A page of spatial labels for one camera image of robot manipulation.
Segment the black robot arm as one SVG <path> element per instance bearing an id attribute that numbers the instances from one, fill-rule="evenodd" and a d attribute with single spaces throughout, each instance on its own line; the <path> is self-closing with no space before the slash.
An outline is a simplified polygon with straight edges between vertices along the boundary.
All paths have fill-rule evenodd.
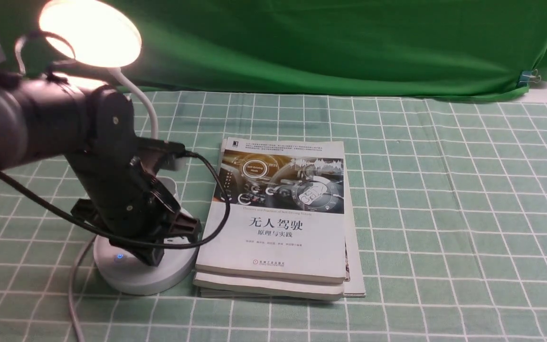
<path id="1" fill-rule="evenodd" d="M 57 156 L 87 194 L 70 213 L 3 173 Z M 199 219 L 157 177 L 185 156 L 193 153 L 181 143 L 137 136 L 132 101 L 104 81 L 0 72 L 0 180 L 146 266 L 158 266 L 165 249 L 202 244 Z"/>

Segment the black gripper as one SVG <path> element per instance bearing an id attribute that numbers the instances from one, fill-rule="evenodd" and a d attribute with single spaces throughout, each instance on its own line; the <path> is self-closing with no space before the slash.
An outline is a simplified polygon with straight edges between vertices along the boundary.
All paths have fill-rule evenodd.
<path id="1" fill-rule="evenodd" d="M 172 193 L 143 168 L 137 138 L 97 141 L 90 149 L 65 154 L 89 199 L 79 199 L 70 210 L 76 219 L 115 235 L 148 239 L 163 227 L 163 242 L 174 247 L 199 247 L 202 224 L 179 213 Z M 158 266 L 164 249 L 131 247 L 105 238 L 146 266 Z"/>

